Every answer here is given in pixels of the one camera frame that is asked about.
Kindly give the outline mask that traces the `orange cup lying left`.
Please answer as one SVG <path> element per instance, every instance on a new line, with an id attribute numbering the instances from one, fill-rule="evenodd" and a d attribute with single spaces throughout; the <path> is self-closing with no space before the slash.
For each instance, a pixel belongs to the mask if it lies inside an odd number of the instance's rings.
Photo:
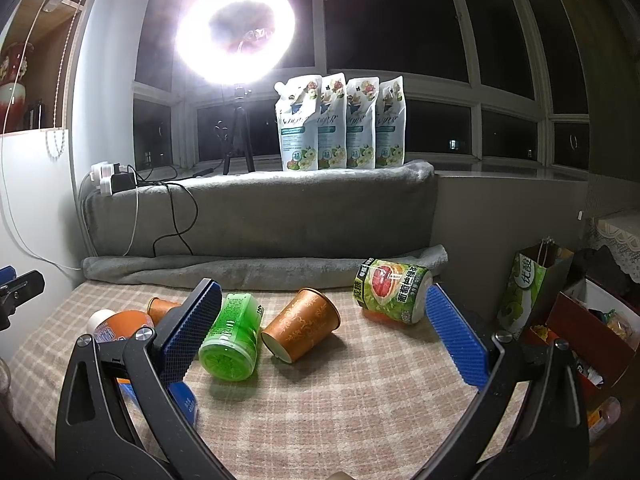
<path id="1" fill-rule="evenodd" d="M 146 313 L 149 315 L 154 325 L 157 325 L 163 317 L 173 308 L 180 307 L 180 302 L 169 301 L 160 297 L 153 297 L 146 306 Z"/>

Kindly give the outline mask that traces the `green tea cup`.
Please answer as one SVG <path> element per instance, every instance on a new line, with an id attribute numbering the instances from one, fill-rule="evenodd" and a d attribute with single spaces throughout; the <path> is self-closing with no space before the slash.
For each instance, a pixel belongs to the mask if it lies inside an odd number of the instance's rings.
<path id="1" fill-rule="evenodd" d="M 198 350 L 201 366 L 209 375 L 225 382 L 242 382 L 254 373 L 263 313 L 248 292 L 234 292 L 224 298 Z"/>

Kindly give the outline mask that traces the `grapefruit label green cup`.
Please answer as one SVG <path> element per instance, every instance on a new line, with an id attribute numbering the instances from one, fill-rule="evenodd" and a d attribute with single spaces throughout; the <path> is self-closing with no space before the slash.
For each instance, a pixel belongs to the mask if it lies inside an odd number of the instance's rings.
<path id="1" fill-rule="evenodd" d="M 414 325 L 424 318 L 432 284 L 432 272 L 425 266 L 369 258 L 359 266 L 352 296 L 364 310 Z"/>

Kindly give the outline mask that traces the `orange cup white base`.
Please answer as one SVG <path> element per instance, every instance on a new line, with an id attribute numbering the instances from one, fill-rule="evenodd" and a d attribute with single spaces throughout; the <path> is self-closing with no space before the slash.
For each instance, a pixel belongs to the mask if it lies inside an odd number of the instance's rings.
<path id="1" fill-rule="evenodd" d="M 340 325 L 334 303 L 322 292 L 304 287 L 262 330 L 260 338 L 276 358 L 293 364 Z"/>

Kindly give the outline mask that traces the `red cardboard box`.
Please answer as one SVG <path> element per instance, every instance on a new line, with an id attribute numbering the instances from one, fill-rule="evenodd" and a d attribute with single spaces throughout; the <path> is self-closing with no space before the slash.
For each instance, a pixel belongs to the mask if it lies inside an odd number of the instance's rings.
<path id="1" fill-rule="evenodd" d="M 638 356 L 639 311 L 590 278 L 557 292 L 539 317 L 573 350 L 589 405 L 608 396 Z"/>

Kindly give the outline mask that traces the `white power strip with plugs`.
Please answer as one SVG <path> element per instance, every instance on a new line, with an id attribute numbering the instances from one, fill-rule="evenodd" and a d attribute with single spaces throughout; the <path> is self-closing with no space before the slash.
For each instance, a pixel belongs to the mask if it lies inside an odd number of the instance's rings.
<path id="1" fill-rule="evenodd" d="M 89 177 L 102 195 L 111 196 L 113 194 L 112 177 L 119 174 L 119 171 L 118 162 L 98 162 L 91 166 Z"/>

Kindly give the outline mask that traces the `black power adapter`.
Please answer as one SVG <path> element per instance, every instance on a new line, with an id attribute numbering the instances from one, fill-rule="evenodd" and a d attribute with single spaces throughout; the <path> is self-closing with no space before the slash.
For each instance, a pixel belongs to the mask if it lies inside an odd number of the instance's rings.
<path id="1" fill-rule="evenodd" d="M 132 171 L 119 171 L 111 176 L 111 194 L 134 190 L 137 187 L 137 177 Z"/>

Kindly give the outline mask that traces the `green paper bag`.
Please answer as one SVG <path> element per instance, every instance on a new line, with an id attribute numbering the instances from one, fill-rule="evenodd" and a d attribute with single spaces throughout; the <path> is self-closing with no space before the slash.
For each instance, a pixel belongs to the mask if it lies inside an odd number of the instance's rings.
<path id="1" fill-rule="evenodd" d="M 551 237 L 521 249 L 514 256 L 497 320 L 515 338 L 536 318 L 547 313 L 562 290 L 574 252 Z"/>

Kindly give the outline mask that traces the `plaid tablecloth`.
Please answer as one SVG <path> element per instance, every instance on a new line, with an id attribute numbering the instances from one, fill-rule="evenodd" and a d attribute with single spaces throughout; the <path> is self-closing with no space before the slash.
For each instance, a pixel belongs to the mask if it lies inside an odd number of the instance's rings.
<path id="1" fill-rule="evenodd" d="M 30 323 L 10 359 L 10 407 L 41 446 L 54 450 L 68 359 L 102 309 L 142 310 L 186 292 L 152 285 L 85 282 L 43 321 Z M 332 290 L 340 327 L 285 364 L 267 350 L 244 382 L 222 382 L 193 363 L 198 433 L 240 479 L 408 479 L 448 436 L 475 396 L 432 326 L 366 318 L 347 290 Z"/>

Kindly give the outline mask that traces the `red white vase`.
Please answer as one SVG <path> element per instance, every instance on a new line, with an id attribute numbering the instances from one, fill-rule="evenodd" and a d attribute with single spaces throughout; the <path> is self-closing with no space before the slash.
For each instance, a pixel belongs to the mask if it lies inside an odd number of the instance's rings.
<path id="1" fill-rule="evenodd" d="M 1 128 L 12 132 L 22 128 L 26 89 L 22 79 L 28 70 L 30 42 L 14 42 L 1 55 Z"/>

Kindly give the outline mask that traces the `white lace cloth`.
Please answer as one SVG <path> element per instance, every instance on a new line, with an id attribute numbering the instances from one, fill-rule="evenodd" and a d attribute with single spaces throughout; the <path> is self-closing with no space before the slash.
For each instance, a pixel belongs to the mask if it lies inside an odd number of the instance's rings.
<path id="1" fill-rule="evenodd" d="M 589 246 L 593 249 L 607 247 L 620 270 L 635 283 L 640 280 L 639 229 L 639 211 L 619 212 L 594 219 L 588 235 Z"/>

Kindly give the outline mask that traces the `grey blanket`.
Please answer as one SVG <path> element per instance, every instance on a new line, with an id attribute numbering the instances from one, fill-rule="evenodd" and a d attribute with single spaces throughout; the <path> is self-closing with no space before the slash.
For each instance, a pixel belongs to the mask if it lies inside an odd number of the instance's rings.
<path id="1" fill-rule="evenodd" d="M 151 185 L 84 206 L 91 281 L 227 290 L 347 288 L 364 260 L 447 265 L 431 241 L 438 180 L 399 168 L 258 171 Z"/>

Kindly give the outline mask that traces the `black tripod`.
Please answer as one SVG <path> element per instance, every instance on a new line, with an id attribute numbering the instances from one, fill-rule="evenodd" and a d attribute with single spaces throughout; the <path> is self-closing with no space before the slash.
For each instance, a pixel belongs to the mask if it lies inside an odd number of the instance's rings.
<path id="1" fill-rule="evenodd" d="M 245 100 L 252 94 L 252 90 L 245 87 L 235 87 L 233 91 L 233 114 L 231 128 L 217 122 L 216 136 L 220 141 L 222 158 L 222 173 L 226 176 L 230 172 L 231 159 L 236 151 L 235 142 L 239 142 L 239 150 L 244 154 L 248 172 L 255 171 L 252 141 L 250 140 L 250 118 L 244 108 Z"/>

